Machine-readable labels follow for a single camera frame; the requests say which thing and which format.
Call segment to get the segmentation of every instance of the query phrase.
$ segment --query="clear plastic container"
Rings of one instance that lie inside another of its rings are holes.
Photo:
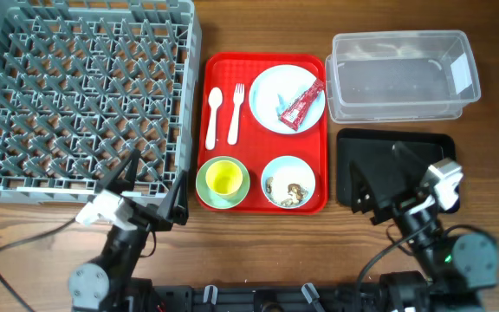
[[[338,123],[456,119],[481,97],[459,30],[340,34],[326,67]]]

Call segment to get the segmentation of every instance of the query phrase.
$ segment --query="gray dish rack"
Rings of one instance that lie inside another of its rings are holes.
[[[191,155],[189,0],[0,0],[0,202],[86,202],[134,148],[158,204]]]

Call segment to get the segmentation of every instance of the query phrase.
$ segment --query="red tray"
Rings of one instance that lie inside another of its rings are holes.
[[[231,156],[248,168],[251,187],[248,196],[238,206],[218,210],[206,205],[198,196],[199,203],[212,211],[238,211],[309,215],[322,210],[328,200],[327,165],[327,109],[321,119],[307,131],[295,135],[274,133],[263,127],[253,116],[248,101],[251,84],[264,70],[276,65],[290,64],[307,69],[325,81],[325,66],[312,55],[284,55],[269,53],[219,53],[205,67],[204,98],[199,132],[198,170],[209,159]],[[234,104],[232,97],[237,83],[245,85],[246,94],[240,111],[238,142],[231,146],[226,139]],[[217,112],[217,144],[211,151],[205,149],[205,135],[209,125],[210,107],[207,97],[214,87],[223,92],[223,104]],[[282,209],[271,204],[261,189],[261,174],[273,159],[291,155],[303,159],[315,173],[315,192],[302,207]]]

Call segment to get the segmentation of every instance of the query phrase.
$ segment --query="green saucer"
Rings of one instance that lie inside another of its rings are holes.
[[[207,183],[205,183],[205,173],[207,169],[215,162],[219,160],[230,160],[235,164],[240,166],[242,169],[242,186],[240,186],[240,190],[233,198],[224,199],[218,196],[215,192],[213,192],[209,187],[207,187]],[[238,159],[233,159],[228,156],[219,156],[214,159],[209,159],[201,168],[199,168],[198,175],[196,177],[196,192],[198,192],[199,197],[203,200],[211,208],[215,209],[229,209],[240,203],[242,203],[243,199],[248,195],[250,191],[250,173],[248,169],[240,162]]]

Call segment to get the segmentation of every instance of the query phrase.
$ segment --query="red wrapper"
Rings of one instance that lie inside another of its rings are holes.
[[[308,115],[311,104],[317,99],[325,84],[319,79],[315,79],[311,88],[295,99],[294,103],[281,114],[280,121],[288,127],[298,131],[301,123]]]

